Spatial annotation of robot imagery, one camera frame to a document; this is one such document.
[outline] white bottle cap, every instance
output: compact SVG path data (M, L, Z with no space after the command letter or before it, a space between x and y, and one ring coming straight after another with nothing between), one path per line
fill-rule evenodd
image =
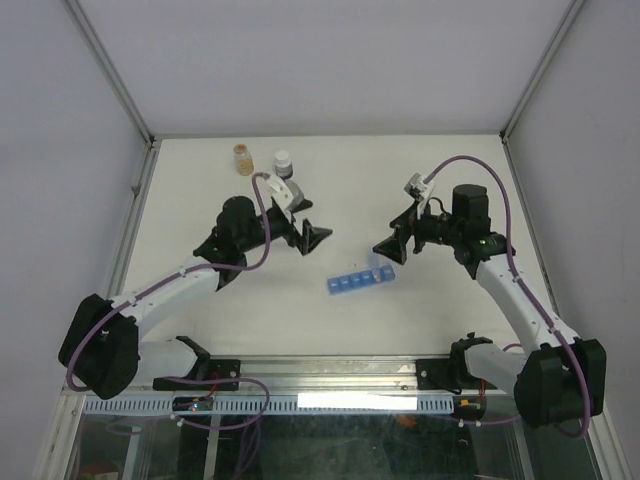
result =
M275 164L277 167L288 167L291 165L291 158L289 157L289 152L286 150L278 150L275 157Z

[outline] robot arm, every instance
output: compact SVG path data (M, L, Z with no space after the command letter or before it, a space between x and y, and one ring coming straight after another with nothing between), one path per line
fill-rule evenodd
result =
M411 237L415 254L426 243L452 247L456 261L500 307L525 354L506 353L485 337L469 335L452 344L446 367L431 372L430 376L453 391L484 379L511 395L523 419L533 427L582 418L582 395L566 351L514 278L505 237L491 231L486 188L455 187L451 213L433 215L429 205L433 187L426 176L416 174L410 179L405 191L413 197L413 204L390 223L393 235L373 251L404 264L406 244ZM517 259L514 261L518 275L524 278ZM535 293L534 296L578 359L589 390L591 414L600 414L606 367L604 349L597 340L581 340L548 302Z
M271 239L282 237L302 255L311 253L332 231L313 227L306 219L300 227L294 213L310 208L312 202L291 181L275 175L265 179L272 199L272 207L266 212ZM89 339L73 366L73 374L100 398L112 398L131 383L153 382L154 388L164 390L176 385L162 377L201 380L211 378L212 373L217 375L209 353L188 337L167 342L140 340L188 303L232 282L247 269L245 253L264 244L263 217L255 214L253 202L242 196L228 199L209 237L165 277L110 299L97 294L85 298L58 354L60 363L68 367L91 329L106 315L112 315Z

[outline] white table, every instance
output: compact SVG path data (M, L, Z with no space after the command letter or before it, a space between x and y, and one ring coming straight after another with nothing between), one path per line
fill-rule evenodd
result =
M367 268L371 247L391 234L389 222L411 203L403 191L408 178L463 153L487 161L505 182L517 256L531 285L546 295L502 145L489 135L165 140L126 290L190 255L209 235L227 198L253 197L249 178L234 169L236 143L248 146L256 170L270 170L273 153L288 150L294 180L315 203L297 217L334 233L306 257L277 240L262 268L242 273L218 294L167 319L148 339L188 335L216 355L441 354L471 331L499 345L515 341L493 300L449 247L426 245L420 255L410 254L405 266L394 266L392 283L338 296L327 291L327 278ZM504 233L499 191L479 166L458 162L436 182L436 195L447 208L455 185L487 186L492 227ZM260 255L260 249L249 253L249 262Z

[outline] gray wall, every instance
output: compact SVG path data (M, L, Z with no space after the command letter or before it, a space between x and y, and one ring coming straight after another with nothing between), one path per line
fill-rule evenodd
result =
M561 313L608 353L607 401L640 476L640 3L592 0L512 152Z
M28 479L143 145L61 2L2 2L0 65L0 476Z
M498 132L569 0L81 0L155 134Z

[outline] bottle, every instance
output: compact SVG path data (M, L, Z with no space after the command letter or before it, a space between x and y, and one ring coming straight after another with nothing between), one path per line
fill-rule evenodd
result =
M291 157L286 150L278 150L275 154L275 160L273 161L273 168L283 180L288 180L293 177L293 163L291 163Z
M253 159L246 145L239 143L233 147L233 159L236 162L236 170L240 175L246 177L253 173Z

